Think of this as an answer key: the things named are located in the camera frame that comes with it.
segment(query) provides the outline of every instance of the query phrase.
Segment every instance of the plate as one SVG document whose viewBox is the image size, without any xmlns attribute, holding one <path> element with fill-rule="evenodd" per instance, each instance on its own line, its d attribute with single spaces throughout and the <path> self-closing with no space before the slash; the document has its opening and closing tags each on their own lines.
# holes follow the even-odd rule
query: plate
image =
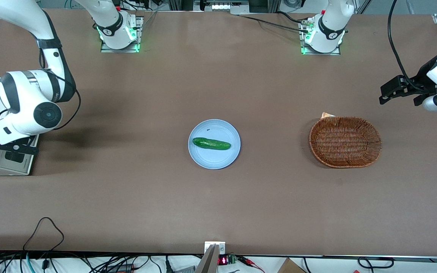
<svg viewBox="0 0 437 273">
<path fill-rule="evenodd" d="M 208 138 L 230 143 L 230 148 L 225 151 L 203 149 L 194 145 L 193 138 Z M 239 155 L 241 150 L 241 137 L 236 128 L 221 119 L 209 119 L 198 124 L 189 137 L 189 152 L 191 158 L 206 169 L 222 169 L 229 166 Z"/>
</svg>

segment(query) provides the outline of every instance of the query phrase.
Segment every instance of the cucumber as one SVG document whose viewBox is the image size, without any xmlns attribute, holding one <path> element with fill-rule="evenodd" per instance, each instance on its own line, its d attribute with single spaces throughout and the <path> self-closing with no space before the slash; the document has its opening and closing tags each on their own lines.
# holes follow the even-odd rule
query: cucumber
<svg viewBox="0 0 437 273">
<path fill-rule="evenodd" d="M 194 145 L 202 147 L 203 149 L 224 151 L 230 148 L 230 143 L 228 142 L 220 140 L 209 140 L 208 138 L 193 138 L 192 142 Z"/>
</svg>

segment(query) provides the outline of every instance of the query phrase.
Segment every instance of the wicker basket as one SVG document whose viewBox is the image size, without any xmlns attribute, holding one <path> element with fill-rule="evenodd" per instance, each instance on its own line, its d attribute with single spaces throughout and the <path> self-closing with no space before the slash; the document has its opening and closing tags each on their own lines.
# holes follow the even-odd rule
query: wicker basket
<svg viewBox="0 0 437 273">
<path fill-rule="evenodd" d="M 365 119 L 330 116 L 312 128 L 309 142 L 314 156 L 332 168 L 361 168 L 380 156 L 382 142 L 378 131 Z"/>
</svg>

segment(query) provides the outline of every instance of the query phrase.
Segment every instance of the brown table surface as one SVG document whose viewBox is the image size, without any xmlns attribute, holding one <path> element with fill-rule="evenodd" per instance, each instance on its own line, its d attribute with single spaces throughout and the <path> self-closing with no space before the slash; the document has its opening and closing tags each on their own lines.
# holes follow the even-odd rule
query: brown table surface
<svg viewBox="0 0 437 273">
<path fill-rule="evenodd" d="M 379 105 L 380 86 L 399 74 L 387 16 L 353 16 L 341 56 L 304 56 L 294 31 L 226 13 L 158 13 L 141 52 L 111 54 L 99 52 L 86 11 L 48 12 L 82 107 L 42 135 L 32 176 L 0 177 L 0 249 L 20 249 L 50 216 L 65 233 L 59 250 L 199 253 L 224 240 L 246 254 L 437 256 L 437 113 L 413 97 Z M 437 25 L 412 15 L 392 25 L 412 76 L 437 54 Z M 0 20 L 0 76 L 36 68 L 33 38 Z M 76 101 L 60 104 L 65 118 Z M 317 162 L 307 139 L 323 111 L 373 123 L 378 161 Z M 239 157 L 219 171 L 187 150 L 206 119 L 241 135 Z M 49 223 L 37 237 L 30 248 L 59 239 Z"/>
</svg>

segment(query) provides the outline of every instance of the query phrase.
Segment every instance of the green cable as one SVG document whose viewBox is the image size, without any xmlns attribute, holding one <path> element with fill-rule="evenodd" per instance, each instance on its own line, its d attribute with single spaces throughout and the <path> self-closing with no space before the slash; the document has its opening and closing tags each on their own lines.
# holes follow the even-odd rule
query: green cable
<svg viewBox="0 0 437 273">
<path fill-rule="evenodd" d="M 26 263 L 28 264 L 28 267 L 30 268 L 31 273 L 36 273 L 35 270 L 33 269 L 33 266 L 30 263 L 30 256 L 28 253 L 26 253 Z"/>
</svg>

